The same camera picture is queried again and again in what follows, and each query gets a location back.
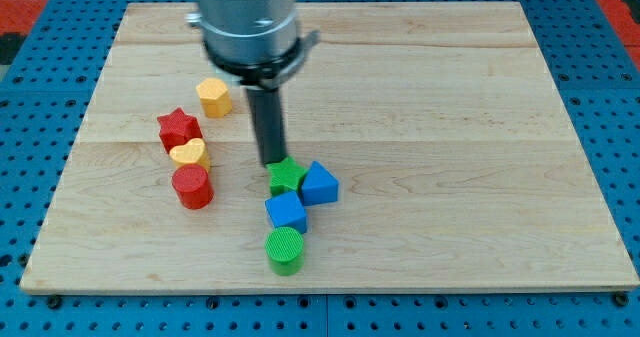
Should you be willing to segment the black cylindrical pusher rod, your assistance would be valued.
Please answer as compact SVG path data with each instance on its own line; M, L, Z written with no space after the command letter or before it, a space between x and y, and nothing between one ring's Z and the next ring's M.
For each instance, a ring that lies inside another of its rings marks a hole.
M260 163L266 166L282 161L287 156L287 144L279 90L248 88L246 98Z

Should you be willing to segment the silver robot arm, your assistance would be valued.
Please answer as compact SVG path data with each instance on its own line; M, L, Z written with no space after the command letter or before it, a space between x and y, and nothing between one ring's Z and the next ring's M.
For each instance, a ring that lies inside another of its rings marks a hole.
M187 21L202 32L217 73L245 88L259 160L287 156L280 88L305 64L320 32L301 34L296 0L195 0Z

